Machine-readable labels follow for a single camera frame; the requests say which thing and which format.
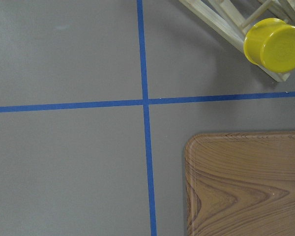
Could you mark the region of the wooden cutting board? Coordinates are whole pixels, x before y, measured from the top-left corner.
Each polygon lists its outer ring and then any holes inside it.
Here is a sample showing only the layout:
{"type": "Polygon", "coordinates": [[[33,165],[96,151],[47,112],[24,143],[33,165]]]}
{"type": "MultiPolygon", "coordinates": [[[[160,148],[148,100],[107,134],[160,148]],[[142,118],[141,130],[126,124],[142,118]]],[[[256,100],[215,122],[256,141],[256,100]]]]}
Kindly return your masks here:
{"type": "Polygon", "coordinates": [[[212,133],[185,146],[190,236],[295,236],[295,131],[212,133]]]}

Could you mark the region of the wooden dish rack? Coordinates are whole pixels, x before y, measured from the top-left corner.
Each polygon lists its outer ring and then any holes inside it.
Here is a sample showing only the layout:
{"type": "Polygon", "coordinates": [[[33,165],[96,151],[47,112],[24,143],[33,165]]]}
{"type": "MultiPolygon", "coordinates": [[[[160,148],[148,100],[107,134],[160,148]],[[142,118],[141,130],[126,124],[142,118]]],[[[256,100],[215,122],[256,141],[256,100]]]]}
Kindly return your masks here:
{"type": "MultiPolygon", "coordinates": [[[[261,0],[248,17],[244,17],[230,0],[183,0],[181,3],[243,54],[245,36],[257,22],[277,18],[295,26],[295,0],[261,0]]],[[[293,71],[275,73],[256,66],[277,82],[286,81],[293,71]]]]}

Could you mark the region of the yellow cup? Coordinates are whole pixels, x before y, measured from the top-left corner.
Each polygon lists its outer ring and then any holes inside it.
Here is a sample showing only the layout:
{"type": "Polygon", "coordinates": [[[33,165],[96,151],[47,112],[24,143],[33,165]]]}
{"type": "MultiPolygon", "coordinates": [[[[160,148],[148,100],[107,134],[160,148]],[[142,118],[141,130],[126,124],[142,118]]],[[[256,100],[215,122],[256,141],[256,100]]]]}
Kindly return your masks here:
{"type": "Polygon", "coordinates": [[[295,69],[295,26],[277,18],[257,22],[243,43],[246,58],[275,73],[295,69]]]}

